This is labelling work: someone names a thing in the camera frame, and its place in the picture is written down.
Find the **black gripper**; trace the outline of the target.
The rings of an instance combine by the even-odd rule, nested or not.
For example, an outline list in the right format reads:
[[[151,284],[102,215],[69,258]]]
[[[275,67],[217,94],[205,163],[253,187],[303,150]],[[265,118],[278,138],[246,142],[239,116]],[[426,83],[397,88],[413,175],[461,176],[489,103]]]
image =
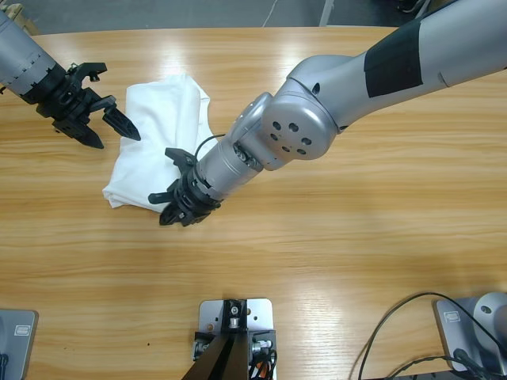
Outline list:
[[[159,215],[160,225],[173,225],[180,222],[183,226],[191,226],[206,219],[209,213],[221,207],[221,201],[211,198],[201,188],[202,181],[195,176],[195,169],[184,169],[181,176],[164,192],[151,193],[148,201],[151,204],[166,206]]]
[[[103,149],[100,137],[90,129],[90,106],[93,96],[91,90],[82,88],[82,81],[89,77],[92,82],[99,80],[95,70],[48,70],[38,82],[31,84],[31,89],[22,95],[22,99],[37,105],[36,111],[44,118],[51,117],[53,126],[59,132],[77,140],[84,146]],[[102,97],[91,104],[91,112],[102,110],[102,119],[120,136],[140,141],[139,131],[123,114],[113,96]]]

